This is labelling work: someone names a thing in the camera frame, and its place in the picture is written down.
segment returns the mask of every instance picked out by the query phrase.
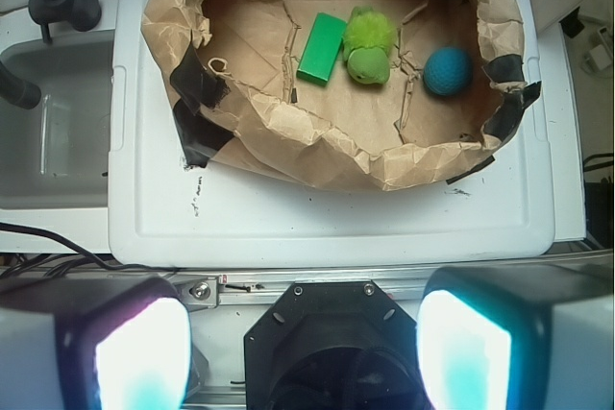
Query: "screw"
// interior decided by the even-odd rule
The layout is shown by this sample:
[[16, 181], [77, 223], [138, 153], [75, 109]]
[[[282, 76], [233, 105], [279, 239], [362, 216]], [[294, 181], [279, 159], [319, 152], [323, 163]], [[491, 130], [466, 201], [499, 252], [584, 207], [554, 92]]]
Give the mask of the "screw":
[[190, 295], [192, 295], [197, 300], [206, 300], [207, 298], [209, 298], [209, 295], [211, 295], [211, 289], [209, 288], [209, 284], [207, 282], [195, 283], [194, 286], [190, 289]]
[[366, 283], [365, 285], [363, 285], [363, 292], [365, 292], [365, 295], [367, 295], [368, 297], [371, 297], [372, 295], [374, 295], [375, 291], [376, 291], [376, 288], [374, 288], [373, 283]]

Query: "black tape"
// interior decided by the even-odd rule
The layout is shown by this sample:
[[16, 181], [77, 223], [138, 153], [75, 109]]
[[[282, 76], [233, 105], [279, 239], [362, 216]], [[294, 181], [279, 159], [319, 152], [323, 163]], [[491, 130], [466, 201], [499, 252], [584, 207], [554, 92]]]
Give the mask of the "black tape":
[[446, 183], [448, 185], [453, 184], [454, 182], [457, 182], [459, 180], [463, 180], [465, 177], [469, 177], [470, 175], [473, 175], [477, 172], [479, 172], [480, 170], [482, 170], [485, 167], [488, 167], [489, 165], [491, 165], [493, 162], [495, 162], [496, 159], [491, 156], [486, 158], [483, 162], [481, 162], [480, 164], [476, 165], [474, 168], [472, 168], [471, 170], [462, 173], [461, 175], [458, 175], [456, 177], [452, 177], [449, 180], [446, 180]]
[[189, 166], [205, 167], [234, 138], [233, 132], [218, 127], [199, 113], [193, 114], [184, 100], [175, 105], [173, 116]]
[[229, 93], [224, 79], [201, 64], [192, 45], [188, 45], [182, 62], [173, 70], [169, 81], [193, 115], [199, 111], [201, 105], [214, 109]]
[[521, 124], [524, 111], [540, 96], [542, 83], [536, 82], [523, 90], [504, 94], [500, 108], [485, 124], [484, 132], [507, 143]]
[[523, 59], [519, 55], [497, 57], [482, 67], [484, 73], [496, 84], [523, 82]]

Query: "green plush toy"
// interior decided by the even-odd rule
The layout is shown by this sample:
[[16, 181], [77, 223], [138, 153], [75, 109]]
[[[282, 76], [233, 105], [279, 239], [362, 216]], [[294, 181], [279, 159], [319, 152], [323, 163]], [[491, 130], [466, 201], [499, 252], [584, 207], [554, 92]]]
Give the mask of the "green plush toy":
[[396, 40], [397, 30], [386, 16], [371, 7], [355, 7], [343, 37], [348, 73], [360, 84], [386, 84], [388, 55]]

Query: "blue textured ball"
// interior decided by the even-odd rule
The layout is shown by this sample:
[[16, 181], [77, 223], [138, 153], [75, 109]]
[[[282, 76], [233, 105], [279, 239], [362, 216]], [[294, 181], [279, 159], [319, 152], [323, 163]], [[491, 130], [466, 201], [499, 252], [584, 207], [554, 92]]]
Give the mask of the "blue textured ball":
[[460, 48], [441, 48], [427, 60], [423, 80], [436, 95], [455, 95], [472, 82], [472, 59]]

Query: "faucet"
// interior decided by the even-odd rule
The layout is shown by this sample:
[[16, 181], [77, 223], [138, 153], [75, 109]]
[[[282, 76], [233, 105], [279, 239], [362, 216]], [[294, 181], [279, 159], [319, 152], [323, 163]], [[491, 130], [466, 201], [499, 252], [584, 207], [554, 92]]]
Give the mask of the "faucet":
[[[77, 31], [89, 31], [100, 21], [101, 8], [98, 0], [30, 0], [28, 13], [40, 25], [43, 42], [51, 44], [49, 24], [67, 21]], [[14, 76], [0, 62], [1, 98], [20, 108], [32, 109], [40, 102], [40, 96], [38, 86]]]

